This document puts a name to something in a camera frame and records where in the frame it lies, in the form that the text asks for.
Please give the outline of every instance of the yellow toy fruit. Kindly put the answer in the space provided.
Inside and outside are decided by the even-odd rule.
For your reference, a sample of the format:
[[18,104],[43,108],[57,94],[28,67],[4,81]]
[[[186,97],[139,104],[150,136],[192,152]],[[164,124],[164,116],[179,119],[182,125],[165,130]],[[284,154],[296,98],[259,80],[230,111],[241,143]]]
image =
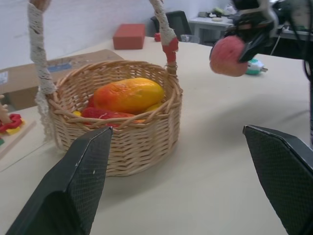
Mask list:
[[97,109],[136,114],[164,98],[163,88],[147,78],[131,78],[112,82],[94,92]]
[[81,112],[79,112],[79,111],[74,111],[74,112],[73,112],[73,114],[74,114],[74,115],[76,115],[76,116],[79,116],[79,117],[81,117],[81,116],[82,116],[82,113],[81,113]]
[[149,107],[148,109],[146,109],[145,112],[154,111],[154,110],[158,109],[161,105],[162,105],[162,103],[158,103],[158,104],[152,105],[151,107]]

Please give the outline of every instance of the desk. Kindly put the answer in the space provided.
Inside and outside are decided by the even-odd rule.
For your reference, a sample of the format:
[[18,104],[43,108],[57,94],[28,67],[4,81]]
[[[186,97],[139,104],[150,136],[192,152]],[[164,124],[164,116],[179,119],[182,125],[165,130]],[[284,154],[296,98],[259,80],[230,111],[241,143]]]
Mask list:
[[222,21],[213,21],[211,18],[197,17],[188,21],[190,24],[194,25],[194,35],[198,36],[202,41],[202,30],[214,30],[220,32],[220,37],[222,37],[225,29],[232,25],[232,20],[227,17],[222,17]]
[[[309,142],[309,83],[301,61],[258,55],[266,74],[234,78],[211,71],[211,47],[179,46],[184,97],[177,149],[142,173],[107,178],[91,235],[287,235],[259,184],[242,129],[255,124]],[[103,48],[112,49],[112,42],[76,54]],[[143,50],[116,53],[165,64],[161,45],[152,38]],[[42,143],[42,129],[19,146],[30,139]],[[0,234],[61,156],[48,143],[0,173]]]
[[[212,21],[211,18],[197,17],[197,18],[189,20],[189,23],[194,25],[194,35],[200,38],[202,38],[203,29],[219,31],[222,37],[225,29],[232,25],[231,19],[228,19],[227,17],[222,17],[222,20],[223,21],[221,22],[216,22],[216,21]],[[307,39],[308,33],[298,31],[298,35],[301,40],[305,41]],[[281,38],[296,39],[294,32],[289,29],[286,29],[281,33]]]

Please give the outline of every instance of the rope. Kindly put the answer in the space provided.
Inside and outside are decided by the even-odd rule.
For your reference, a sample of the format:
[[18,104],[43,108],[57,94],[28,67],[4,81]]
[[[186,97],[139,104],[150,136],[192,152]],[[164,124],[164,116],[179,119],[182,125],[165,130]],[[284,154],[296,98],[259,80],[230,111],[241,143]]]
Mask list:
[[31,45],[31,60],[34,62],[40,86],[35,101],[38,104],[38,111],[41,115],[41,123],[44,126],[45,141],[53,138],[52,120],[49,115],[49,106],[46,94],[52,94],[56,91],[56,86],[52,81],[50,72],[47,69],[47,59],[44,48],[44,28],[43,12],[37,9],[33,4],[28,4],[29,35]]
[[161,34],[161,43],[163,46],[168,46],[170,42],[176,38],[176,34],[173,29],[169,27],[168,20],[163,9],[161,0],[149,0],[155,9],[155,16],[159,21],[160,25],[160,34]]

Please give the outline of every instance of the rope handle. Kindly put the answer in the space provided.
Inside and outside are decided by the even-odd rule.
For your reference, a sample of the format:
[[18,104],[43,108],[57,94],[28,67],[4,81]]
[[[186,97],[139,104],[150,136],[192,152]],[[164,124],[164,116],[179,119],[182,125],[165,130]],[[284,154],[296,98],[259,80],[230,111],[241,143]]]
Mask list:
[[[149,0],[155,10],[155,16],[159,21],[161,43],[167,57],[168,72],[176,75],[176,51],[178,51],[178,39],[169,23],[163,8],[163,0]],[[43,94],[53,94],[57,88],[53,83],[50,72],[47,69],[46,52],[44,48],[43,13],[47,10],[51,0],[29,0],[28,21],[31,44],[31,60],[34,62],[40,79],[40,90]]]

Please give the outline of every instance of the red block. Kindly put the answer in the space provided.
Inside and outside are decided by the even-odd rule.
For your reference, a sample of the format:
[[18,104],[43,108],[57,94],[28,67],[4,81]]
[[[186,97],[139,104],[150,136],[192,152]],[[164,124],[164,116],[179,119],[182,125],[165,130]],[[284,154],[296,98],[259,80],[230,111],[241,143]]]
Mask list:
[[144,24],[122,24],[113,36],[114,49],[142,49],[145,36]]
[[161,42],[161,34],[160,33],[156,33],[155,34],[155,41],[156,42]]

